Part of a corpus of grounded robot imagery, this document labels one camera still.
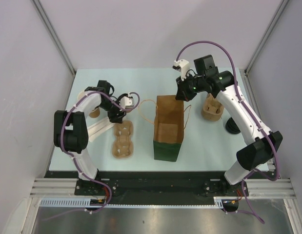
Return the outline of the green paper bag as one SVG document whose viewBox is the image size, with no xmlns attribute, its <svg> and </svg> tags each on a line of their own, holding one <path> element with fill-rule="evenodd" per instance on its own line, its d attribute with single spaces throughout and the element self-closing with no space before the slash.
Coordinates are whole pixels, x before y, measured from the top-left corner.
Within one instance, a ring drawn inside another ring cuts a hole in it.
<svg viewBox="0 0 302 234">
<path fill-rule="evenodd" d="M 155 104 L 153 121 L 147 119 L 141 111 L 141 106 L 148 101 Z M 154 125 L 154 160 L 177 161 L 188 123 L 188 119 L 184 118 L 186 110 L 191 110 L 191 105 L 185 107 L 184 101 L 177 100 L 175 95 L 157 96 L 156 100 L 145 99 L 139 104 L 140 116 Z"/>
</svg>

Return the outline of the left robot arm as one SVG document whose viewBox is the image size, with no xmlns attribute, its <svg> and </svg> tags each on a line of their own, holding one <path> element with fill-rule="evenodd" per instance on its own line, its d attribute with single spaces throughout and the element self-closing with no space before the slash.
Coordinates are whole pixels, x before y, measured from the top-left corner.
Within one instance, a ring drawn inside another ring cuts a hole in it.
<svg viewBox="0 0 302 234">
<path fill-rule="evenodd" d="M 134 101 L 130 94 L 122 94 L 113 100 L 115 89 L 105 80 L 97 86 L 89 86 L 70 110 L 57 110 L 54 114 L 54 145 L 69 155 L 79 173 L 79 178 L 87 180 L 86 190 L 97 195 L 102 191 L 102 182 L 96 179 L 98 169 L 94 166 L 87 150 L 89 135 L 86 119 L 95 109 L 107 112 L 111 123 L 122 123 Z"/>
</svg>

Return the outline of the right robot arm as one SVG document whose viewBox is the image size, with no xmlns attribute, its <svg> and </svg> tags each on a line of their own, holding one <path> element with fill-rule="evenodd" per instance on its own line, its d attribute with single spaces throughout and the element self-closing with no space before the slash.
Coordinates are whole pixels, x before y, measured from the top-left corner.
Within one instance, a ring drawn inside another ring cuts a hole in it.
<svg viewBox="0 0 302 234">
<path fill-rule="evenodd" d="M 190 74 L 190 63 L 184 59 L 173 62 L 173 69 L 180 72 L 176 79 L 177 100 L 190 101 L 197 93 L 207 92 L 224 106 L 240 130 L 246 147 L 236 153 L 237 160 L 224 174 L 220 191 L 232 195 L 237 184 L 259 165 L 272 159 L 278 150 L 282 135 L 267 127 L 247 100 L 241 95 L 234 75 L 230 71 L 219 72 L 211 55 L 194 61 L 196 74 Z"/>
</svg>

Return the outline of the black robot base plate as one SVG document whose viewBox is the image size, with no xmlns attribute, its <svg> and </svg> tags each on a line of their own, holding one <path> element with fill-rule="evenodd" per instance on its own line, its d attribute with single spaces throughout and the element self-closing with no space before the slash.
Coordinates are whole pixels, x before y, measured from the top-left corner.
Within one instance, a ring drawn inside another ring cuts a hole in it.
<svg viewBox="0 0 302 234">
<path fill-rule="evenodd" d="M 77 172 L 48 171 L 45 178 L 75 178 L 74 194 L 90 196 L 111 205 L 191 206 L 212 205 L 214 197 L 240 199 L 248 195 L 246 183 L 229 185 L 223 172 L 99 172 L 96 180 L 81 180 Z"/>
</svg>

